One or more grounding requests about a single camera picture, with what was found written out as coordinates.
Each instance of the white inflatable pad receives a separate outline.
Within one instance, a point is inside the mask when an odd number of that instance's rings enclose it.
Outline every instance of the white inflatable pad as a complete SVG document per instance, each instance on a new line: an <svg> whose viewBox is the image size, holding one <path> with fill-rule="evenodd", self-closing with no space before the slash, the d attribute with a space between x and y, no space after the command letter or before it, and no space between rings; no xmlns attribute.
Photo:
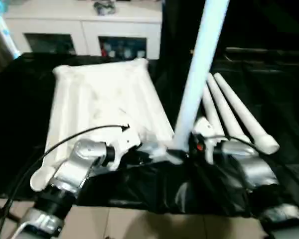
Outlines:
<svg viewBox="0 0 299 239"><path fill-rule="evenodd" d="M46 149L82 130L101 125L134 127L140 136L150 132L159 141L171 141L173 130L147 71L147 60L86 66L58 66ZM80 138L111 143L122 132L104 128L74 138L43 160L30 180L41 191L55 168Z"/></svg>

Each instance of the black cloth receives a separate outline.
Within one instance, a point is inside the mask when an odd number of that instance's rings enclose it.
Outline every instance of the black cloth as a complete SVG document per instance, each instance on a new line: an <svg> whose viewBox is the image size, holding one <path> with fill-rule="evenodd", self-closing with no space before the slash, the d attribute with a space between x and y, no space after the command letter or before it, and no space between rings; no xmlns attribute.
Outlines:
<svg viewBox="0 0 299 239"><path fill-rule="evenodd" d="M52 69L62 64L110 61L91 56L24 54L0 74L0 197L6 197L20 167L43 153L55 86ZM151 78L172 125L177 119L188 67L189 62L181 59L160 72L155 61L149 65ZM299 179L299 66L215 61L212 72L222 73L280 144L281 149L270 160L284 162ZM284 169L274 163L271 166L299 205L299 185ZM35 198L28 180L17 198ZM203 197L195 194L186 167L166 162L92 178L77 204L156 213L223 214L208 193ZM245 205L236 207L230 216L238 215L246 215Z"/></svg>

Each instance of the silver metal joint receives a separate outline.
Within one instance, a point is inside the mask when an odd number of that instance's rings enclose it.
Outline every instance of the silver metal joint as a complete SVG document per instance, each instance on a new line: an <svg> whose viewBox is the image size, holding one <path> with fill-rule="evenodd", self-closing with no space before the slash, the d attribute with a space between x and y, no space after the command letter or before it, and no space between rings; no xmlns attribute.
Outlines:
<svg viewBox="0 0 299 239"><path fill-rule="evenodd" d="M17 229L12 233L9 239L15 239L19 237L26 226L33 226L38 230L41 230L51 236L58 235L64 226L64 222L54 215L49 215L46 212L35 208L29 208Z"/></svg>
<svg viewBox="0 0 299 239"><path fill-rule="evenodd" d="M281 204L277 207L266 209L262 213L261 218L273 223L281 223L292 218L299 219L299 208L291 204Z"/></svg>
<svg viewBox="0 0 299 239"><path fill-rule="evenodd" d="M231 155L238 162L249 190L257 187L278 184L271 167L252 147L238 141L226 141L222 144L222 152Z"/></svg>
<svg viewBox="0 0 299 239"><path fill-rule="evenodd" d="M81 139L75 143L69 158L58 168L50 184L77 196L93 166L102 165L105 158L104 142Z"/></svg>

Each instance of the white shelf unit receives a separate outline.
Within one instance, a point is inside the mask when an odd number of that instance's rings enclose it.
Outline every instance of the white shelf unit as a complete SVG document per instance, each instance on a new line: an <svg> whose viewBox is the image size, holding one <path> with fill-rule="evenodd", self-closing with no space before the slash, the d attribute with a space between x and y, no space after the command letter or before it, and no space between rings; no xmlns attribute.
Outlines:
<svg viewBox="0 0 299 239"><path fill-rule="evenodd" d="M145 38L148 59L159 58L161 2L116 2L117 12L99 16L89 0L28 0L4 15L19 50L32 52L25 34L68 34L77 55L101 55L99 36Z"/></svg>

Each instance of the white plastic rod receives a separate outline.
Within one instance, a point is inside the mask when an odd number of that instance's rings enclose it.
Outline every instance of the white plastic rod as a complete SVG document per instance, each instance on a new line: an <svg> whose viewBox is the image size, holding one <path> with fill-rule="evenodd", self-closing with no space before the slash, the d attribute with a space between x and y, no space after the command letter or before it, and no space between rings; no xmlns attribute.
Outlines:
<svg viewBox="0 0 299 239"><path fill-rule="evenodd" d="M207 82L229 135L250 142L249 138L244 135L244 132L240 128L234 113L231 111L223 93L219 89L214 77L210 73L208 74Z"/></svg>
<svg viewBox="0 0 299 239"><path fill-rule="evenodd" d="M224 130L221 125L218 113L216 111L213 99L211 98L208 85L205 84L202 97L203 105L206 111L206 116L209 123L213 126L216 135L224 135Z"/></svg>
<svg viewBox="0 0 299 239"><path fill-rule="evenodd" d="M229 0L206 0L200 21L193 58L176 122L173 146L188 150L188 138L194 127Z"/></svg>
<svg viewBox="0 0 299 239"><path fill-rule="evenodd" d="M279 144L275 141L275 139L266 133L264 128L262 128L256 118L250 113L222 75L216 73L214 77L219 87L227 97L229 103L235 109L237 115L244 123L250 135L254 138L255 146L266 154L275 153L279 149Z"/></svg>

